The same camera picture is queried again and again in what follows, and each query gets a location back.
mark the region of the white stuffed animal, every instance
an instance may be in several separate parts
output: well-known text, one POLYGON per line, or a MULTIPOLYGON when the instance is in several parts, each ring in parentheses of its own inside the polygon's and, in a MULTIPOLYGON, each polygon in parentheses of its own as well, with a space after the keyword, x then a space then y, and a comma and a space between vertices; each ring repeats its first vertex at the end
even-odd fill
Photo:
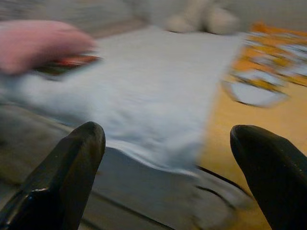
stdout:
POLYGON ((188 0, 183 12, 168 19, 166 29, 177 33, 203 30, 217 35, 234 33, 240 20, 225 9, 226 5, 221 0, 188 0))

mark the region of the gray fabric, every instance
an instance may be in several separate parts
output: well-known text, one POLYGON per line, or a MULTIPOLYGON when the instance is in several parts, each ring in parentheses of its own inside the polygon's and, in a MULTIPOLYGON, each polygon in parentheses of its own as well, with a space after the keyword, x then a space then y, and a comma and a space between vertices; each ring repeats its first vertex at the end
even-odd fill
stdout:
MULTIPOLYGON (((93 192, 176 230, 189 230, 192 226, 194 184, 193 176, 155 169, 124 152, 106 148, 93 192)), ((103 210, 100 207, 95 213, 108 218, 103 210)), ((116 217, 122 213, 118 209, 115 211, 118 211, 116 217)), ((92 214, 86 209, 85 216, 90 220, 94 218, 92 214)), ((132 229, 125 224, 108 222, 102 229, 132 229)), ((150 226, 143 229, 157 229, 156 226, 150 226)))
MULTIPOLYGON (((150 22, 164 27, 168 17, 184 9, 188 0, 144 0, 150 22)), ((237 15, 243 31, 257 21, 307 31, 306 0, 215 0, 237 15)))
POLYGON ((83 218, 102 230, 170 230, 130 210, 91 194, 83 218))
POLYGON ((131 19, 138 0, 1 0, 0 20, 47 19, 64 21, 93 32, 131 19))
POLYGON ((15 186, 7 184, 0 179, 0 210, 16 192, 17 188, 15 186))
POLYGON ((198 170, 195 188, 195 224, 203 230, 219 230, 233 224, 237 210, 255 205, 254 199, 226 179, 198 170))
POLYGON ((0 177, 21 184, 71 129, 14 105, 0 105, 0 177))

